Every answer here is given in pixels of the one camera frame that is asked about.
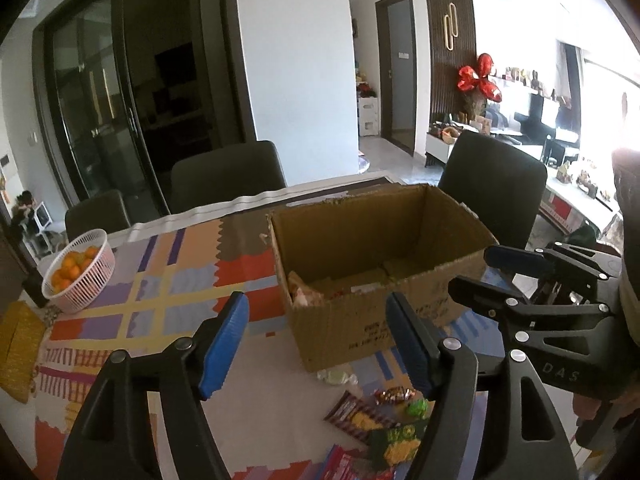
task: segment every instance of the chair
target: chair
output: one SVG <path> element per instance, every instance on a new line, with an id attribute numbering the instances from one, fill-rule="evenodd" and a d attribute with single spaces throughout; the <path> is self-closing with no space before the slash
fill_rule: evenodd
<path id="1" fill-rule="evenodd" d="M 177 162 L 171 171 L 172 213 L 282 189 L 287 184 L 269 140 L 232 144 Z"/>
<path id="2" fill-rule="evenodd" d="M 546 167 L 488 136 L 460 135 L 438 187 L 463 202 L 502 245 L 524 249 L 546 185 Z"/>
<path id="3" fill-rule="evenodd" d="M 114 233 L 131 227 L 122 193 L 110 189 L 73 206 L 65 215 L 66 236 L 69 241 L 91 229 Z"/>

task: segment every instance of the colorful tablecloth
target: colorful tablecloth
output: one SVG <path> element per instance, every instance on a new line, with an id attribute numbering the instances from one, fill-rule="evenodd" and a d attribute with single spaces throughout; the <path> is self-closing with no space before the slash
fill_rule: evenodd
<path id="1" fill-rule="evenodd" d="M 224 387 L 203 403 L 234 480 L 311 480 L 333 444 L 360 445 L 322 421 L 344 388 L 303 370 L 264 235 L 266 211 L 245 211 L 115 250 L 116 269 L 103 293 L 82 312 L 60 316 L 43 344 L 35 378 L 38 478 L 55 478 L 66 436 L 113 349 L 133 356 L 161 351 L 216 316 L 234 290 L 247 294 L 250 322 Z M 504 355 L 495 323 L 472 312 L 446 332 L 476 351 Z M 357 375 L 354 393 L 359 395 L 409 385 L 395 349 L 344 368 Z M 177 479 L 159 396 L 148 398 L 163 478 Z M 476 404 L 467 473 L 461 478 L 472 477 L 480 444 L 484 403 Z"/>

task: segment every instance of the dining table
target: dining table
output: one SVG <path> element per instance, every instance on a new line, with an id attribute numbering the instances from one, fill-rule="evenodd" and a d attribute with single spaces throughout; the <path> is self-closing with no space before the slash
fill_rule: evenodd
<path id="1" fill-rule="evenodd" d="M 287 187 L 255 197 L 196 208 L 111 234 L 114 273 L 95 301 L 59 314 L 47 330 L 34 370 L 32 396 L 19 404 L 0 391 L 0 423 L 40 480 L 54 480 L 65 441 L 89 389 L 115 349 L 131 356 L 162 351 L 217 316 L 231 293 L 244 292 L 250 317 L 223 387 L 202 403 L 211 433 L 233 480 L 314 480 L 333 445 L 364 445 L 323 419 L 345 389 L 359 397 L 410 386 L 395 348 L 339 368 L 357 384 L 335 386 L 305 371 L 287 323 L 268 239 L 270 210 L 342 198 L 381 186 L 402 186 L 386 172 Z M 52 257 L 41 261 L 46 272 Z M 486 282 L 513 286 L 495 269 Z M 476 352 L 504 355 L 497 324 L 471 310 L 444 332 Z M 575 433 L 571 396 L 549 389 L 569 439 Z M 148 407 L 164 480 L 177 479 L 158 393 Z M 486 411 L 476 395 L 460 479 L 473 478 Z M 580 465 L 588 452 L 575 442 Z M 406 468 L 399 468 L 402 480 Z"/>

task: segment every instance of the blue gripper pad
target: blue gripper pad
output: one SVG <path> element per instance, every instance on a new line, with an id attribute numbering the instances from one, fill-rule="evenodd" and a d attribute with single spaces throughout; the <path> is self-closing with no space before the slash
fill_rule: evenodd
<path id="1" fill-rule="evenodd" d="M 389 295 L 386 299 L 386 324 L 396 342 L 398 352 L 404 363 L 413 387 L 425 398 L 433 391 L 434 384 L 429 380 L 429 362 L 420 340 L 415 335 L 411 323 L 400 305 Z"/>
<path id="2" fill-rule="evenodd" d="M 249 322 L 249 300 L 244 294 L 238 294 L 236 297 L 236 304 L 223 321 L 204 357 L 202 378 L 198 384 L 203 399 L 209 399 L 213 392 L 218 391 L 225 383 L 231 361 L 234 360 L 242 334 Z"/>

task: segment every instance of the open cardboard box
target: open cardboard box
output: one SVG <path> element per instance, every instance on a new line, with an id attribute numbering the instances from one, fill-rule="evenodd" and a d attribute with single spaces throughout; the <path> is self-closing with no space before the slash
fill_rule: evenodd
<path id="1" fill-rule="evenodd" d="M 393 186 L 272 212 L 276 274 L 306 370 L 356 360 L 393 346 L 385 300 L 402 292 L 437 326 L 464 307 L 447 293 L 458 275 L 480 279 L 484 249 L 497 241 L 436 187 Z M 295 271 L 324 294 L 321 306 L 294 306 Z"/>

